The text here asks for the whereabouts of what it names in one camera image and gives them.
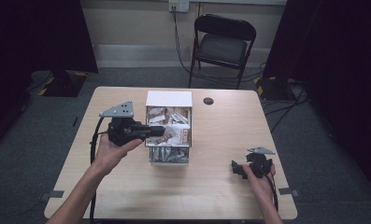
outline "white cardboard box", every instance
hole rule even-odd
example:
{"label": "white cardboard box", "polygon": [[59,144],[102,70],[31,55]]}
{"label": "white cardboard box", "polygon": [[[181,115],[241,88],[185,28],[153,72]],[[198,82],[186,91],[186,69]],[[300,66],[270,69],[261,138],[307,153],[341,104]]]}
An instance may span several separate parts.
{"label": "white cardboard box", "polygon": [[152,164],[188,164],[192,144],[192,92],[149,91],[146,121],[164,126],[161,137],[146,140]]}

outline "wall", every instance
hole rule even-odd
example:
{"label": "wall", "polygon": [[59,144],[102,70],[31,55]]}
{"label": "wall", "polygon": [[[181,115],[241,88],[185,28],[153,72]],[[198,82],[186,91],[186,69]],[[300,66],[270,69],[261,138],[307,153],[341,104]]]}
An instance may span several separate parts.
{"label": "wall", "polygon": [[[175,24],[167,1],[83,0],[81,4],[95,45],[176,46]],[[189,13],[177,13],[181,46],[193,44],[193,22],[199,10],[200,14],[215,13],[249,21],[257,30],[253,58],[265,62],[284,6],[191,2]]]}

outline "gray carpet floor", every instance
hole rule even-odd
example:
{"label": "gray carpet floor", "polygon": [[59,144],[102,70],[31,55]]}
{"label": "gray carpet floor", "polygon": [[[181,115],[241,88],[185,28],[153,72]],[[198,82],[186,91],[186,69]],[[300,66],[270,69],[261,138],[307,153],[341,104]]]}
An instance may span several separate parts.
{"label": "gray carpet floor", "polygon": [[[217,77],[229,73],[218,67],[206,67],[202,72]],[[255,90],[250,76],[259,72],[259,68],[248,68],[240,89]],[[31,87],[43,82],[47,75],[34,73]],[[25,111],[0,141],[0,224],[46,221],[47,202],[40,196],[53,189],[95,88],[186,88],[187,84],[188,75],[181,67],[101,68],[98,75],[89,75],[77,98],[39,96],[43,85],[31,90]],[[295,94],[301,92],[302,85],[291,87]],[[193,88],[233,87],[195,78]],[[261,103],[265,113],[291,104]],[[266,116],[270,128],[284,112]],[[299,192],[294,197],[298,217],[286,223],[371,223],[371,185],[353,159],[330,137],[329,125],[310,101],[295,106],[272,135],[289,185]]]}

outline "wooden table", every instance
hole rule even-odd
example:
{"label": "wooden table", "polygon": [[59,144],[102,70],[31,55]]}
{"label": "wooden table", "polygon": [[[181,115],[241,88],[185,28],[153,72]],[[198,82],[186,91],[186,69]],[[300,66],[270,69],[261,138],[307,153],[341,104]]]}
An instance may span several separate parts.
{"label": "wooden table", "polygon": [[[120,219],[262,219],[247,180],[232,173],[231,160],[246,163],[247,148],[276,151],[259,98],[254,91],[97,88],[80,124],[54,190],[63,198],[50,198],[50,217],[68,197],[90,162],[90,142],[98,114],[132,100],[135,120],[145,122],[148,91],[193,93],[193,137],[188,166],[155,166],[143,145],[131,151],[97,191],[95,218]],[[213,105],[203,100],[210,97]],[[101,130],[107,128],[105,119]],[[278,155],[267,156],[276,165],[277,189],[288,187]],[[291,194],[279,195],[279,213],[294,219]],[[89,217],[89,208],[85,213]]]}

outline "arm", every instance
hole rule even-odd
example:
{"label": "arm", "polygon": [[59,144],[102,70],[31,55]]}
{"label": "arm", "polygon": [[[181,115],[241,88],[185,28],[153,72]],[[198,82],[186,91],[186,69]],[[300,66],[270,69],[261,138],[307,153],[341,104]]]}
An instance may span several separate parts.
{"label": "arm", "polygon": [[103,178],[118,165],[128,151],[138,147],[141,143],[140,139],[135,139],[118,147],[108,140],[107,133],[101,134],[94,162],[47,223],[80,223]]}
{"label": "arm", "polygon": [[[248,165],[243,165],[243,170],[249,177],[250,187],[262,211],[264,222],[266,224],[283,223],[273,203],[273,193],[267,179],[265,177],[257,178]],[[275,164],[273,164],[271,167],[271,173],[268,175],[269,178],[272,179],[275,173]]]}

